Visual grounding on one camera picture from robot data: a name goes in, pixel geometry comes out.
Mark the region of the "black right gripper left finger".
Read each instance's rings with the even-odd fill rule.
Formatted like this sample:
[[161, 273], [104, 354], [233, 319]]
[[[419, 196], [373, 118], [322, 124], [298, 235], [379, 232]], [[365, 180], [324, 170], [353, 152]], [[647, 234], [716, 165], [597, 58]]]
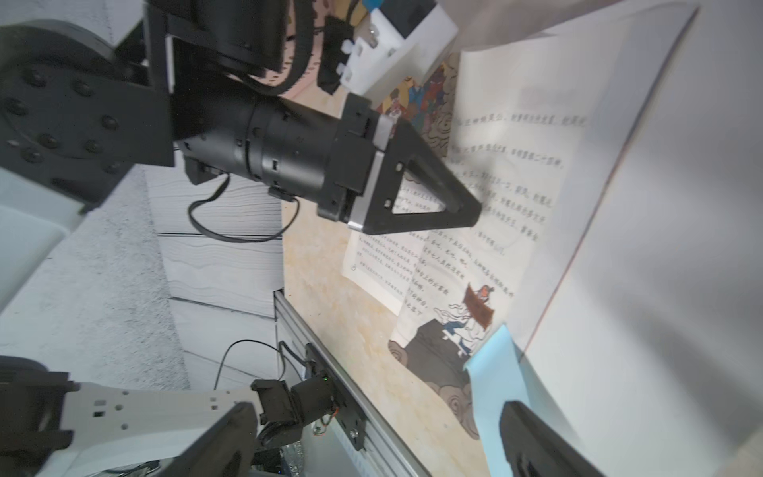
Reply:
[[164, 469], [160, 475], [246, 476], [258, 440], [258, 415], [252, 403], [237, 403]]

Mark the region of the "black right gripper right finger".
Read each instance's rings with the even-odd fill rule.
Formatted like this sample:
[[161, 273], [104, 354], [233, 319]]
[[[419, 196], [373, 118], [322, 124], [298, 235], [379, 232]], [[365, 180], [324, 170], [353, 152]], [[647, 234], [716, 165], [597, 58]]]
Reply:
[[507, 401], [499, 421], [515, 476], [603, 477], [574, 447], [521, 401]]

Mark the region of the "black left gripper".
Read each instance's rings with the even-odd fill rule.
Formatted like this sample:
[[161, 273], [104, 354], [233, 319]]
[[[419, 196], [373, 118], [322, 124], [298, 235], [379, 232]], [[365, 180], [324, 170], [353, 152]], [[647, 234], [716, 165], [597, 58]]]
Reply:
[[366, 235], [475, 226], [482, 206], [407, 121], [350, 93], [330, 143], [317, 215]]

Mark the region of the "blue sticky note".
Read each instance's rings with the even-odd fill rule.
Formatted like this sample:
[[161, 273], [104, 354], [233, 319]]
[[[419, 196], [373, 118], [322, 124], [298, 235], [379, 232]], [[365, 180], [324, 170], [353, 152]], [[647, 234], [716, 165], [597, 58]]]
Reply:
[[515, 476], [500, 431], [505, 403], [528, 405], [527, 386], [512, 334], [505, 325], [466, 362], [472, 387], [472, 411], [491, 476]]

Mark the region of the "illustrated children's story book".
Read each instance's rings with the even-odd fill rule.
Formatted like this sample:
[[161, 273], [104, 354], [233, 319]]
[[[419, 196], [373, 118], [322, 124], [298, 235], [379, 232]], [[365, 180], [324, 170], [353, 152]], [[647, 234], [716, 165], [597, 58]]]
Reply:
[[621, 1], [464, 44], [447, 158], [473, 229], [406, 238], [389, 351], [449, 404], [435, 475], [491, 476], [466, 362], [607, 476], [719, 476], [762, 432], [762, 5]]

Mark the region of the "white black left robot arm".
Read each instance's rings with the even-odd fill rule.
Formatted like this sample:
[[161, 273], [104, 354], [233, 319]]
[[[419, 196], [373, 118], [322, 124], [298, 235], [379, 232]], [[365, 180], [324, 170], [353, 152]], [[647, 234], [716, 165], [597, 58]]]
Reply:
[[99, 207], [135, 164], [219, 175], [367, 235], [473, 227], [482, 207], [407, 121], [362, 95], [340, 117], [286, 99], [305, 75], [310, 1], [149, 1], [116, 46], [77, 25], [1, 30], [4, 169]]

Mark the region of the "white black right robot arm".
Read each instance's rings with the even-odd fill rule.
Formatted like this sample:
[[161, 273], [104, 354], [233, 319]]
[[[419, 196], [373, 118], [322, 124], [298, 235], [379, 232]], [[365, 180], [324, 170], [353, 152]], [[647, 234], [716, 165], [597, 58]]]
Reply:
[[425, 467], [343, 374], [305, 347], [303, 381], [256, 380], [233, 390], [153, 392], [73, 381], [20, 357], [1, 360], [5, 476], [117, 476], [156, 461], [163, 476], [244, 476], [258, 453], [298, 441], [331, 417], [381, 475]]

